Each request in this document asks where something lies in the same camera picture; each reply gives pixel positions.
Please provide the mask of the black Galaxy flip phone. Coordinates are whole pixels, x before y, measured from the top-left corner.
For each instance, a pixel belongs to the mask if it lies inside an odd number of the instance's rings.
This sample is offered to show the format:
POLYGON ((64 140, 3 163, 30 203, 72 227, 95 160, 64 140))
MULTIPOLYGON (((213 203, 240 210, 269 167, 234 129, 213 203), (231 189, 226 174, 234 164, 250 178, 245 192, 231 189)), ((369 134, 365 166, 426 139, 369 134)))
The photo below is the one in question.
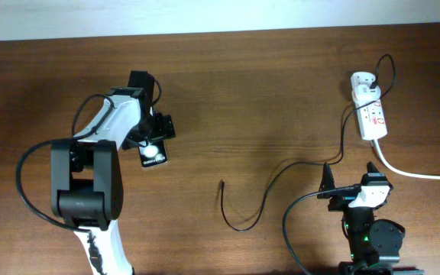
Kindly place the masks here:
POLYGON ((159 166, 168 161, 164 141, 149 143, 146 147, 139 147, 138 150, 143 168, 159 166))

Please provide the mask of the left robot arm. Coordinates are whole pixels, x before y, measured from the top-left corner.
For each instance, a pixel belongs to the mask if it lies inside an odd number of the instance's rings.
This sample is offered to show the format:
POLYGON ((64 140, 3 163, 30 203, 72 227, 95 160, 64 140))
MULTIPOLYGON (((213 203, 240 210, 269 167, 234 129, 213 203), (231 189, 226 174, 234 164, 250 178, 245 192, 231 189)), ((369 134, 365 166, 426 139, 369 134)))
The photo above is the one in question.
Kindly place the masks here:
POLYGON ((171 117, 154 111, 152 88, 113 88, 102 99, 84 129, 51 147, 51 206, 76 228, 94 274, 133 274, 118 227, 124 202, 118 152, 136 148, 143 168, 164 164, 164 141, 175 132, 171 117))

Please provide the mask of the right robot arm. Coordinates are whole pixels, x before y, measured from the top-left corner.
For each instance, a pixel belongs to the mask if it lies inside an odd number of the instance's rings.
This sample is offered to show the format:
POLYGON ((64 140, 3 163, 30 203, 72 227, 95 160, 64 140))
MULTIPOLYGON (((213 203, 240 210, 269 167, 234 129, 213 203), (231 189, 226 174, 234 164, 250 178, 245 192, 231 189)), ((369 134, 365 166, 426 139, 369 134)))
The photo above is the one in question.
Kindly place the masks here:
POLYGON ((318 199, 329 201, 330 212, 342 212, 341 226, 351 252, 350 262, 341 262, 343 275, 424 274, 416 267, 394 267, 400 262, 400 249, 406 229, 389 219, 376 219, 374 212, 387 203, 393 185, 373 163, 357 184, 336 187, 332 170, 323 164, 318 199))

